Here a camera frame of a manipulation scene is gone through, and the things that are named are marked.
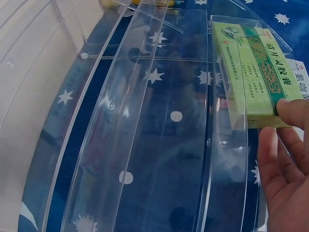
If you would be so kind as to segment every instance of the clear plastic shelf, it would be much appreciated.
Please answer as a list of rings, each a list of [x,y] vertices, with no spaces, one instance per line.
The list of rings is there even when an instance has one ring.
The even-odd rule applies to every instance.
[[[44,231],[70,130],[98,57],[129,1],[4,3],[0,7],[0,230],[16,231],[21,214]]]
[[[186,24],[194,12],[196,31]],[[206,11],[139,3],[88,126],[61,231],[85,221],[89,230],[162,231],[182,226],[175,217],[195,226],[209,84],[206,29]],[[192,50],[200,49],[195,57],[185,46],[190,39]]]

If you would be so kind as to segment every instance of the green packaging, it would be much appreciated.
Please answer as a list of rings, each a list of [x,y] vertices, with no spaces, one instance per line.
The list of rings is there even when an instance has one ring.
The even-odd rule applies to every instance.
[[[301,99],[297,80],[268,29],[213,23],[213,41],[233,129],[286,127],[279,118],[279,99]]]

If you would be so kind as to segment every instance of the white star pattern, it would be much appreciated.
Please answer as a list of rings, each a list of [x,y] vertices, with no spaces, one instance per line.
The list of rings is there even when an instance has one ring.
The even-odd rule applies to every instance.
[[[97,222],[94,222],[93,219],[87,217],[82,217],[78,215],[78,219],[73,222],[76,226],[77,232],[97,232]]]
[[[251,172],[254,173],[254,177],[256,178],[254,184],[260,184],[260,182],[261,182],[260,181],[260,172],[259,172],[259,167],[257,165],[257,160],[255,160],[255,163],[256,163],[256,166],[254,167],[255,169],[251,170]]]
[[[153,44],[152,46],[155,45],[156,42],[158,42],[158,47],[162,47],[162,46],[165,46],[165,45],[162,45],[162,41],[163,40],[167,40],[167,38],[164,38],[163,37],[163,32],[161,32],[160,34],[158,32],[154,32],[154,35],[152,37],[149,37],[149,39],[152,39],[153,40]]]
[[[207,4],[207,0],[195,0],[194,3],[201,6],[201,5],[203,5],[203,4]]]
[[[151,81],[151,84],[153,84],[155,81],[162,81],[161,77],[164,75],[165,72],[163,73],[158,73],[158,69],[155,69],[153,73],[149,74],[148,81]]]
[[[64,93],[58,96],[58,97],[60,97],[60,100],[58,101],[57,104],[63,102],[66,105],[69,100],[73,99],[73,97],[71,97],[72,92],[73,91],[68,93],[67,90],[65,89]]]
[[[21,209],[20,209],[20,215],[24,216],[25,218],[27,218],[32,225],[34,226],[34,228],[39,231],[38,227],[37,227],[37,223],[35,222],[34,216],[33,214],[30,212],[30,210],[28,209],[28,207],[25,205],[25,203],[21,202]]]
[[[204,72],[200,70],[200,75],[197,76],[199,78],[199,84],[208,84],[211,85],[210,83],[210,78],[211,78],[211,73],[210,72]]]
[[[284,25],[290,23],[290,18],[288,18],[285,14],[275,14],[275,19],[278,20],[278,23],[283,23]]]
[[[216,85],[220,86],[221,83],[222,83],[221,73],[216,72]]]

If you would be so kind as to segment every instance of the curved plastic divider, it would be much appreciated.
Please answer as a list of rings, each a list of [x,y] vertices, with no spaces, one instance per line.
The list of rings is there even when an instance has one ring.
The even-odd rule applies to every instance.
[[[142,0],[117,50],[92,114],[72,179],[61,231],[87,223],[113,231],[126,167],[167,2]],[[140,59],[141,53],[149,58]]]
[[[241,35],[236,37],[237,28],[226,29],[226,23],[252,26],[256,28],[256,35],[263,34],[261,24],[257,20],[211,16],[213,61],[216,61],[213,63],[213,72],[221,74],[225,92],[220,92],[219,87],[214,86],[211,174],[206,194],[207,210],[204,212],[206,214],[204,231],[208,232],[227,230],[241,232],[247,196],[248,125],[238,49],[242,40]],[[226,38],[222,44],[220,33],[230,36],[230,40]],[[227,68],[227,62],[231,62],[235,72]]]
[[[87,1],[85,11],[95,1]],[[53,2],[34,1],[20,9],[21,15],[8,18],[9,27],[6,23],[0,29],[0,230],[4,232],[17,230],[19,214],[31,221],[33,229],[45,230],[66,142],[99,62],[76,53]],[[125,10],[104,7],[101,18],[94,17],[91,23],[79,18],[84,28],[93,30],[89,38],[101,41],[97,55],[104,52]]]
[[[208,194],[209,198],[209,204],[208,204],[208,219],[213,219],[216,213],[220,212],[220,210],[225,211],[225,215],[229,214],[229,209],[233,209],[233,221],[229,221],[228,229],[233,231],[266,231],[266,224],[267,224],[267,207],[265,198],[263,195],[263,190],[259,185],[257,187],[254,187],[256,183],[259,184],[259,176],[258,176],[258,167],[256,165],[256,170],[247,170],[248,166],[248,160],[252,160],[252,157],[249,157],[253,151],[249,151],[249,148],[252,144],[248,143],[248,134],[251,135],[257,135],[257,130],[248,130],[248,122],[246,119],[246,105],[245,105],[245,96],[244,96],[244,88],[251,87],[248,86],[248,83],[244,83],[244,81],[239,81],[239,84],[237,84],[237,91],[234,93],[239,96],[244,96],[242,100],[238,98],[237,101],[235,101],[235,98],[233,97],[233,94],[231,95],[230,90],[230,83],[227,80],[227,76],[233,75],[233,70],[226,70],[225,64],[223,59],[221,57],[218,57],[217,49],[220,47],[215,42],[215,32],[213,29],[213,25],[215,23],[231,23],[231,24],[238,24],[243,28],[247,28],[247,31],[244,35],[238,35],[237,29],[225,27],[222,28],[222,31],[220,33],[225,34],[225,36],[229,38],[233,38],[235,41],[238,41],[237,44],[231,44],[229,48],[227,48],[228,53],[226,54],[229,56],[229,52],[235,49],[235,46],[240,46],[240,43],[242,45],[243,41],[242,38],[245,37],[259,37],[261,35],[268,35],[269,31],[272,33],[273,37],[276,39],[277,43],[279,44],[280,49],[282,50],[285,58],[289,59],[289,64],[292,68],[292,70],[296,69],[296,62],[294,60],[293,51],[292,49],[280,38],[276,32],[274,32],[259,16],[257,16],[252,10],[250,10],[245,4],[243,4],[239,0],[217,0],[217,1],[210,1],[210,7],[209,11],[211,14],[211,33],[212,33],[212,44],[213,44],[213,65],[214,69],[220,70],[219,72],[222,75],[223,83],[225,84],[225,93],[221,93],[221,97],[218,96],[219,91],[217,91],[214,94],[215,102],[217,101],[217,111],[215,111],[215,122],[214,122],[214,139],[213,139],[213,155],[216,154],[216,157],[213,157],[212,155],[212,173],[215,171],[221,171],[223,172],[224,167],[218,166],[217,163],[230,163],[230,177],[228,179],[224,179],[226,187],[231,185],[230,187],[234,186],[233,191],[235,191],[235,198],[232,200],[229,200],[224,207],[220,209],[220,207],[217,207],[216,210],[214,210],[214,201],[216,201],[216,195],[220,195],[219,188],[222,188],[222,184],[218,184],[217,181],[211,180],[211,187],[210,192]],[[252,57],[246,56],[246,60],[242,60],[243,56],[237,55],[236,57],[233,57],[232,65],[233,67],[236,67],[240,70],[241,76],[239,77],[240,80],[246,79],[246,67],[240,67],[240,64],[246,63],[246,61],[250,60]],[[228,110],[224,109],[222,110],[222,107],[220,103],[225,102],[225,104],[229,105]],[[225,129],[222,130],[222,125],[224,125],[223,120],[225,119]],[[222,161],[223,157],[220,155],[224,151],[226,155],[224,156],[224,161]],[[238,161],[232,164],[232,161],[237,157]],[[248,173],[255,173],[255,177],[257,180],[253,183],[252,181],[248,181]],[[250,191],[249,194],[247,192],[247,187],[250,184]],[[248,214],[254,214],[254,211],[256,212],[256,218],[255,222],[247,222],[244,220],[247,220],[251,216],[248,217]],[[221,226],[219,226],[220,230],[216,228],[214,225],[209,226],[205,228],[205,231],[225,231],[224,230],[224,223],[222,222]]]

